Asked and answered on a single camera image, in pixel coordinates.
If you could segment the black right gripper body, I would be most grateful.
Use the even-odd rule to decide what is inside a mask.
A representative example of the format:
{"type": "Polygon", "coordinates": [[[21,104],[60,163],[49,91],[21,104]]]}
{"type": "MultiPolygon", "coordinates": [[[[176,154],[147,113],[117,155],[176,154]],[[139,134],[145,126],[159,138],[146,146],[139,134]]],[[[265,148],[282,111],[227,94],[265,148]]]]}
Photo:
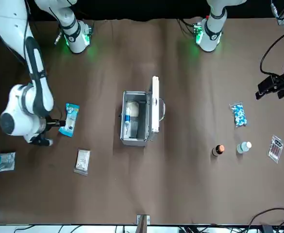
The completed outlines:
{"type": "Polygon", "coordinates": [[[46,116],[46,130],[50,130],[52,127],[60,127],[60,120],[53,119],[50,116],[46,116]]]}

